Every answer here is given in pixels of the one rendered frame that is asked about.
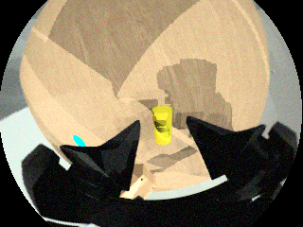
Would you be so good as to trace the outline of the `yellow cylinder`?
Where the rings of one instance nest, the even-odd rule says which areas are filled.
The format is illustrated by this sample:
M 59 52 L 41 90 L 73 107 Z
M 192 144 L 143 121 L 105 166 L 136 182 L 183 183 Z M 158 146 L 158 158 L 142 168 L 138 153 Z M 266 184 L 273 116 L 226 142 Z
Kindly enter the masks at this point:
M 169 144 L 171 122 L 173 122 L 173 109 L 168 106 L 158 106 L 154 107 L 151 113 L 155 143 L 159 145 Z

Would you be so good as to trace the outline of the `cyan circle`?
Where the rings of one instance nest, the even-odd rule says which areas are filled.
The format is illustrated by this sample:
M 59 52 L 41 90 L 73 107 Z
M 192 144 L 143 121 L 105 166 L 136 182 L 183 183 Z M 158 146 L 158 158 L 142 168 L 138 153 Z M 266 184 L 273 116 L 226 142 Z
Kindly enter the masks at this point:
M 79 136 L 73 135 L 73 139 L 75 139 L 76 144 L 79 145 L 79 147 L 86 147 L 86 144 L 83 143 L 83 140 L 80 140 Z

